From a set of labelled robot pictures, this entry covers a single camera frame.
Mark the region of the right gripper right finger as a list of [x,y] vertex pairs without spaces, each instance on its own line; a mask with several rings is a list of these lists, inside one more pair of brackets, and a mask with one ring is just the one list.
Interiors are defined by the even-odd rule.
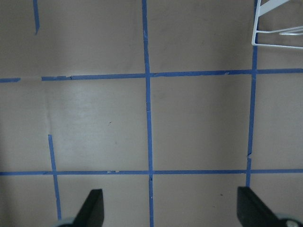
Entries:
[[242,227],[283,227],[271,209],[249,187],[237,188],[237,218]]

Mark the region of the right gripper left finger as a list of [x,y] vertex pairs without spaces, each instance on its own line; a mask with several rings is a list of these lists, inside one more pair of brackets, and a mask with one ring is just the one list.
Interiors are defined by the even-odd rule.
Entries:
[[102,227],[104,222],[104,200],[102,189],[89,192],[73,221],[74,227]]

